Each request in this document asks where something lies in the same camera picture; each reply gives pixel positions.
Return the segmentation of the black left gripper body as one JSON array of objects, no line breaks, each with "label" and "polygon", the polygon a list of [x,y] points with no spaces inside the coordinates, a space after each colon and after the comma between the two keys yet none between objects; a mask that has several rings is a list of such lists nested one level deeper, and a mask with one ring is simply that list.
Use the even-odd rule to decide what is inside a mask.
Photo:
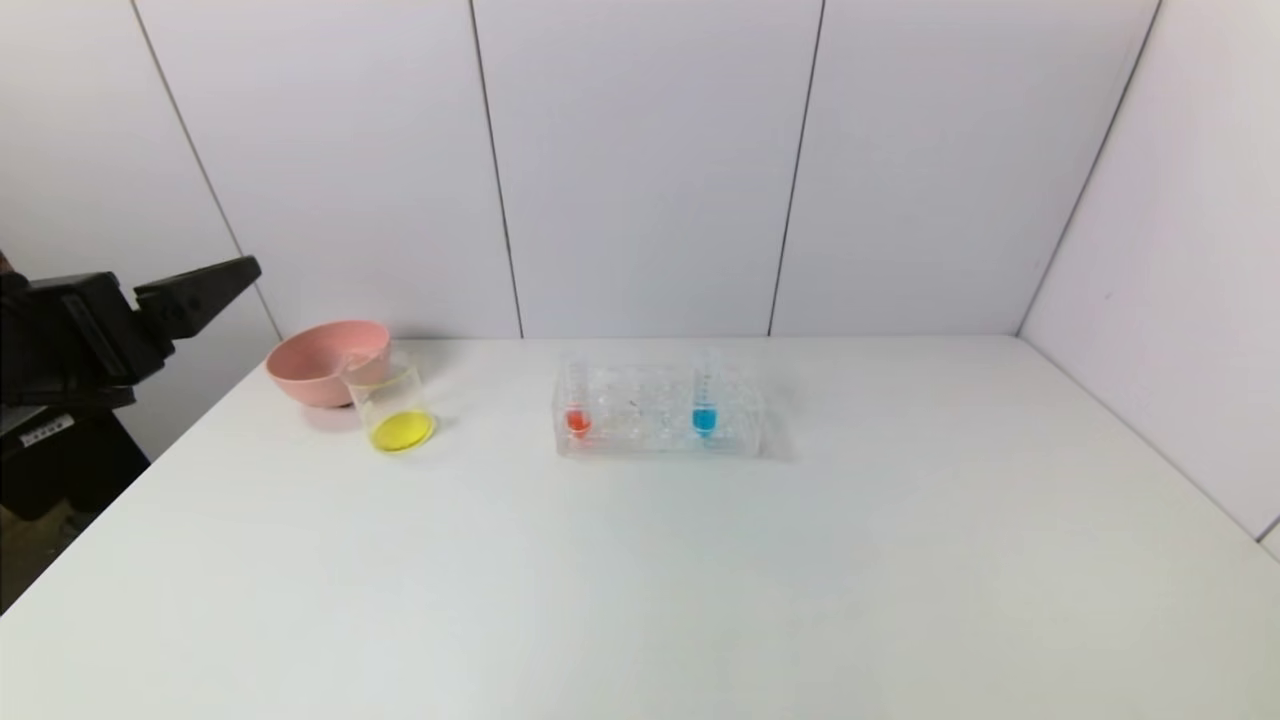
[{"label": "black left gripper body", "polygon": [[175,352],[174,278],[125,299],[110,272],[29,281],[3,273],[3,405],[125,406]]}]

